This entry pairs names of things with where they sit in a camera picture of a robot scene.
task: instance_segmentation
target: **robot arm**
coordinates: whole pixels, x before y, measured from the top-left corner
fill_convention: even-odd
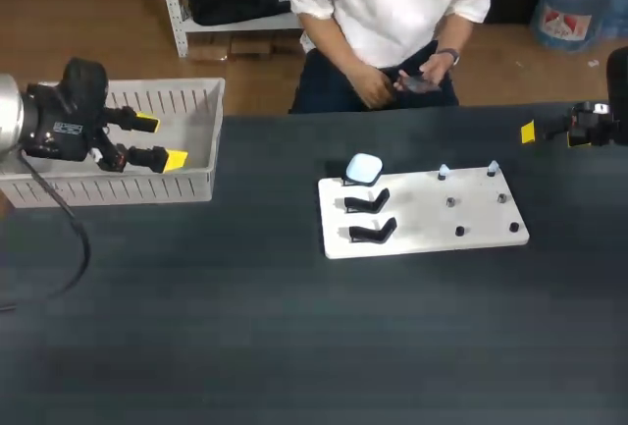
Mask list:
[[[108,85],[102,65],[81,59],[70,61],[56,86],[31,84],[24,93],[13,79],[0,76],[0,152],[18,146],[30,157],[77,162],[91,155],[105,172],[121,173],[127,164],[155,173],[182,167],[185,152],[127,149],[110,141],[110,125],[156,133],[159,120],[128,106],[105,107]]]
[[[521,129],[521,141],[552,140],[567,133],[570,147],[628,145],[628,47],[610,54],[606,79],[608,104],[578,103],[558,119],[533,121]]]

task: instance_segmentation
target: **white board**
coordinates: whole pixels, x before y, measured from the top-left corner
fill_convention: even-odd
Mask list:
[[[318,183],[325,253],[328,258],[387,256],[403,253],[524,245],[530,235],[501,170],[451,170],[444,181],[439,172],[383,175],[373,187],[343,186],[341,179]],[[375,200],[387,188],[391,198],[382,212],[347,214],[346,197]],[[506,202],[499,203],[500,194]],[[447,199],[454,198],[453,207]],[[380,230],[391,217],[397,228],[384,244],[351,242],[349,227]],[[510,225],[519,230],[513,233]],[[463,227],[463,237],[456,228]]]

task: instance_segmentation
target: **white shelf frame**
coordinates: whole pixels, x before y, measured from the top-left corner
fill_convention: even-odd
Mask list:
[[[179,57],[187,57],[187,35],[194,32],[225,32],[243,30],[279,30],[301,29],[297,17],[292,13],[260,18],[258,20],[244,21],[230,25],[201,26],[194,22],[189,11],[180,0],[166,0],[170,24],[173,28],[175,43]]]

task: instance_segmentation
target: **white plastic basket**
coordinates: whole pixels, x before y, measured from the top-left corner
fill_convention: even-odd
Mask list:
[[[161,120],[157,133],[122,131],[111,126],[114,143],[155,145],[188,152],[185,166],[164,175],[128,165],[122,174],[103,172],[90,158],[29,162],[72,206],[209,201],[214,187],[223,123],[223,79],[112,80],[108,107],[131,106]],[[56,203],[15,159],[0,166],[0,190],[15,207]]]

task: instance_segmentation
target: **black table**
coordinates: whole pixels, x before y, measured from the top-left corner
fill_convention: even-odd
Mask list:
[[[83,281],[0,316],[3,423],[628,423],[628,148],[520,145],[565,109],[226,119],[211,203],[77,211]],[[316,184],[358,151],[497,159],[530,243],[328,260]],[[0,228],[3,295],[74,270],[59,211]]]

